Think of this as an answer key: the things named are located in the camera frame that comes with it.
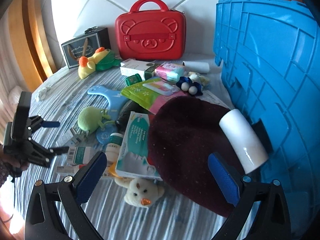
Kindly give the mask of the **person left hand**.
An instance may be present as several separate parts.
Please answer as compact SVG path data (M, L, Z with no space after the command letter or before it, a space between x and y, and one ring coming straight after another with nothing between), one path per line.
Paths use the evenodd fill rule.
M12 167L20 168L22 171L26 171L29 167L29 163L20 163L14 156L4 154L3 147L0 148L0 158L3 163L8 163Z

